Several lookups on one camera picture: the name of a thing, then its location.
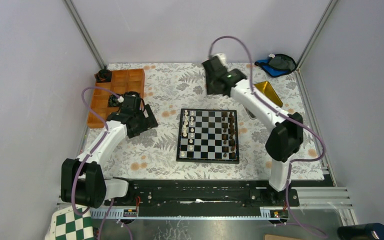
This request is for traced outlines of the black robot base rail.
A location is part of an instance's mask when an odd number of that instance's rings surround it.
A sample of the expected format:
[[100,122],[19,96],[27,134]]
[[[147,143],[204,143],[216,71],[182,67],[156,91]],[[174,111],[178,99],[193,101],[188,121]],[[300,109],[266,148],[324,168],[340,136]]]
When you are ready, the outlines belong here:
[[300,205],[298,193],[277,192],[266,180],[129,180],[116,207],[132,207],[140,217],[256,217],[261,207]]

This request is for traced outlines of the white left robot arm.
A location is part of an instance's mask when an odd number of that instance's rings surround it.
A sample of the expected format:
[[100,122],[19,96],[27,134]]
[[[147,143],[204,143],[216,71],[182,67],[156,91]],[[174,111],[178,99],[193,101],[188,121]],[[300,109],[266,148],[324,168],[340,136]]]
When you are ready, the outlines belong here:
[[125,138],[134,138],[158,126],[151,106],[130,92],[118,98],[117,111],[108,115],[104,128],[77,158],[67,158],[61,166],[60,198],[63,202],[98,208],[104,201],[116,198],[128,206],[135,192],[126,179],[105,179],[103,168],[115,148]]

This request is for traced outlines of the gold metal tin box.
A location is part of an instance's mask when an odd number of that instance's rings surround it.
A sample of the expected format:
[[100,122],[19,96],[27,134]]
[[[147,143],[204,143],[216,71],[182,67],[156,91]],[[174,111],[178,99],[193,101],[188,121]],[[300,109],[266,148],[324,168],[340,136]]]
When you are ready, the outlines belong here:
[[269,81],[255,83],[254,87],[258,89],[261,93],[263,93],[270,101],[272,101],[278,107],[283,107],[284,103],[281,101],[280,97],[278,96]]

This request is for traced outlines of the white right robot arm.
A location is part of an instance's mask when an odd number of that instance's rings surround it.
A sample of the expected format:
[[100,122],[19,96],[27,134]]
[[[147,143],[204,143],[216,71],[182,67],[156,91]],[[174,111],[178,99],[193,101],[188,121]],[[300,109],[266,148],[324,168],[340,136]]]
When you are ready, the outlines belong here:
[[242,104],[269,132],[265,149],[272,159],[267,201],[273,206],[286,199],[289,164],[303,143],[303,117],[288,114],[255,88],[253,82],[237,68],[228,70],[219,56],[214,55],[202,63],[205,71],[206,91],[209,95],[223,95]]

